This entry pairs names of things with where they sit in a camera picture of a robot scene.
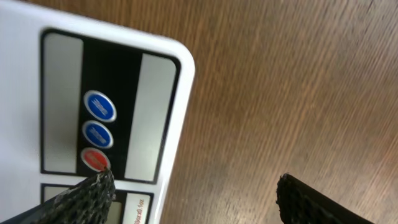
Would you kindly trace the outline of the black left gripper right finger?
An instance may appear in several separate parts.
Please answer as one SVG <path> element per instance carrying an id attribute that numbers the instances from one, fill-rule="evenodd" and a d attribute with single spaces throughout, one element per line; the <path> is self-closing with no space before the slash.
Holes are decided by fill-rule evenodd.
<path id="1" fill-rule="evenodd" d="M 276 195 L 284 224 L 373 224 L 288 173 L 280 177 Z"/>

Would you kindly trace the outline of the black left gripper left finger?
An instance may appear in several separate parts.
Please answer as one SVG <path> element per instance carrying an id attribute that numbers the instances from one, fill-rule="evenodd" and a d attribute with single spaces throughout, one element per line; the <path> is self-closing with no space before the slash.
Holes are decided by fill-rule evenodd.
<path id="1" fill-rule="evenodd" d="M 1 224 L 104 224 L 115 191 L 114 175 L 105 169 Z"/>

